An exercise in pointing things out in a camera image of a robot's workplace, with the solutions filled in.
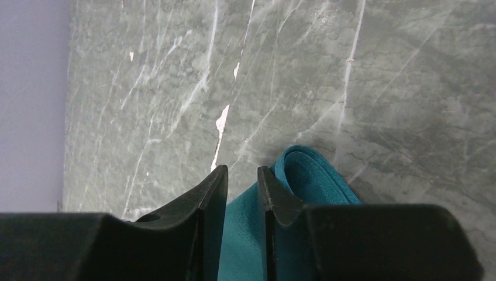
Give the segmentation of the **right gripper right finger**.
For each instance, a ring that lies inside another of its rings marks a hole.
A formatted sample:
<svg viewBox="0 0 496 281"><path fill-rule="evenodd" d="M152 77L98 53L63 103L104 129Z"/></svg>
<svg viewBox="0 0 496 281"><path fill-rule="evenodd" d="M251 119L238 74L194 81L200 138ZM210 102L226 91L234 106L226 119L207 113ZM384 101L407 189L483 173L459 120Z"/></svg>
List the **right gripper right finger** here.
<svg viewBox="0 0 496 281"><path fill-rule="evenodd" d="M432 204L304 203L257 171L264 280L481 280L458 220Z"/></svg>

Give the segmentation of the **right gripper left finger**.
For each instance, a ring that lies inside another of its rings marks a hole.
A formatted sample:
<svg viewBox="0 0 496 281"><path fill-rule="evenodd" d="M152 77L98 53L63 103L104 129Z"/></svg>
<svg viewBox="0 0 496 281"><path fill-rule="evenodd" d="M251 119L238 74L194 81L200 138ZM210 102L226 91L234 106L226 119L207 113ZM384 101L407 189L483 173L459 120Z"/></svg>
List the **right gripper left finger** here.
<svg viewBox="0 0 496 281"><path fill-rule="evenodd" d="M220 165L134 222L107 213L3 213L1 279L216 280L227 190Z"/></svg>

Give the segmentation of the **teal cloth napkin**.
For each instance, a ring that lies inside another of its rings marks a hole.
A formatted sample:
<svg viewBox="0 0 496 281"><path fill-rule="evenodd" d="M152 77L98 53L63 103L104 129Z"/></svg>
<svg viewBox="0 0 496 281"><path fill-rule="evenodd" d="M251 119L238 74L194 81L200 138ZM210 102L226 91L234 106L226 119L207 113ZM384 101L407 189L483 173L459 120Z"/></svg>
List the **teal cloth napkin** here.
<svg viewBox="0 0 496 281"><path fill-rule="evenodd" d="M361 203L332 165L307 146L285 150L271 171L290 193L305 202ZM263 280L257 189L254 183L226 206L218 280Z"/></svg>

